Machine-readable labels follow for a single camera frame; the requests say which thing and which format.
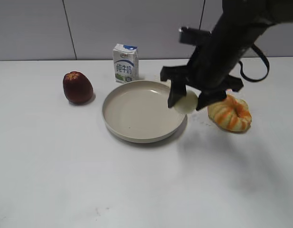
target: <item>donut-shaped toy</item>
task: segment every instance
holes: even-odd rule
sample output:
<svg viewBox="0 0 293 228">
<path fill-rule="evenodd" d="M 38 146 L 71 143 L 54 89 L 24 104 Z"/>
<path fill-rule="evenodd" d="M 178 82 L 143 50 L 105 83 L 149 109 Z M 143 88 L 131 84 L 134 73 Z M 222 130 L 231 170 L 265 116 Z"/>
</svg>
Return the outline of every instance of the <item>donut-shaped toy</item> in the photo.
<svg viewBox="0 0 293 228">
<path fill-rule="evenodd" d="M 230 132 L 245 132 L 252 121 L 247 103 L 231 95 L 227 95 L 221 102 L 209 105 L 208 116 L 219 127 Z"/>
</svg>

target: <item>apple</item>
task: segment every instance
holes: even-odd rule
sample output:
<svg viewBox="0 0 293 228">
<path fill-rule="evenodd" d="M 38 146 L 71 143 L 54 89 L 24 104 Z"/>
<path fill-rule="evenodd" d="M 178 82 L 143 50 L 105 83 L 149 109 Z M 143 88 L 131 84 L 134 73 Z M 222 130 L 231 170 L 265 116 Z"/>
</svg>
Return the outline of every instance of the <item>apple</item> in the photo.
<svg viewBox="0 0 293 228">
<path fill-rule="evenodd" d="M 94 94 L 93 86 L 81 72 L 72 71 L 63 78 L 64 94 L 68 101 L 82 104 L 90 100 Z"/>
</svg>

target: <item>white milk carton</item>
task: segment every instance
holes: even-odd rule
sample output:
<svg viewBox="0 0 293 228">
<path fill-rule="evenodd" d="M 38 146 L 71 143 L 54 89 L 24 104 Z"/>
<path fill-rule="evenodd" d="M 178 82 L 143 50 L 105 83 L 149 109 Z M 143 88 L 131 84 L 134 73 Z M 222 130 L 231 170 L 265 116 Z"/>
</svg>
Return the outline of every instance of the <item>white milk carton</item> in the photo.
<svg viewBox="0 0 293 228">
<path fill-rule="evenodd" d="M 117 44 L 113 49 L 116 82 L 126 83 L 138 79 L 138 47 Z"/>
</svg>

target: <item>white table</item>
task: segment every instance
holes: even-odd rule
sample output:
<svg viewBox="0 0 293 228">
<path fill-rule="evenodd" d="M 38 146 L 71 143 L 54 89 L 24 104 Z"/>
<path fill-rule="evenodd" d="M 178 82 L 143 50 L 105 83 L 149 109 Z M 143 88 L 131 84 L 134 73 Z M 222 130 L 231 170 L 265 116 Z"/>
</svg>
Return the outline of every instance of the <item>white table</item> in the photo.
<svg viewBox="0 0 293 228">
<path fill-rule="evenodd" d="M 102 102 L 120 85 L 112 61 L 0 62 L 0 228 L 293 228 L 293 57 L 270 62 L 265 81 L 237 94 L 247 133 L 218 129 L 204 109 L 150 145 L 105 127 Z M 184 63 L 144 60 L 140 74 Z M 64 97 L 72 70 L 90 79 L 92 103 Z"/>
</svg>

